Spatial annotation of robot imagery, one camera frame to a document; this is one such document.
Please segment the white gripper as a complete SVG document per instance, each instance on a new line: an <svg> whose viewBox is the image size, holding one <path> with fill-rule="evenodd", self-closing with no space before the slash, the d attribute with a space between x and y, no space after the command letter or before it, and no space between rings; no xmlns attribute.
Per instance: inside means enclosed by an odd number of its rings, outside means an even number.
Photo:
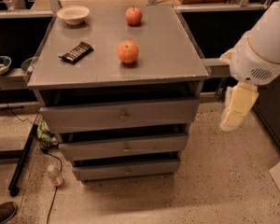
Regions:
<svg viewBox="0 0 280 224"><path fill-rule="evenodd" d="M230 65L231 76L239 81L226 90L225 108L219 124L225 132L233 131L241 125L259 98L257 86L269 84L280 75L280 64L261 58L252 49L249 35L249 32L244 33L233 49L219 57L221 62Z"/></svg>

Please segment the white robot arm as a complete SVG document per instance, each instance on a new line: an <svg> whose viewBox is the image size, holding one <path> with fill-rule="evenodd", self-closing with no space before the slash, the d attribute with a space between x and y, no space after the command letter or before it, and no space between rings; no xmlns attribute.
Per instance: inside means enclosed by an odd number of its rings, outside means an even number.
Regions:
<svg viewBox="0 0 280 224"><path fill-rule="evenodd" d="M228 87L220 129L237 129L259 98L258 87L271 83L280 75L280 0L273 2L253 28L243 34L236 45L223 53L237 80Z"/></svg>

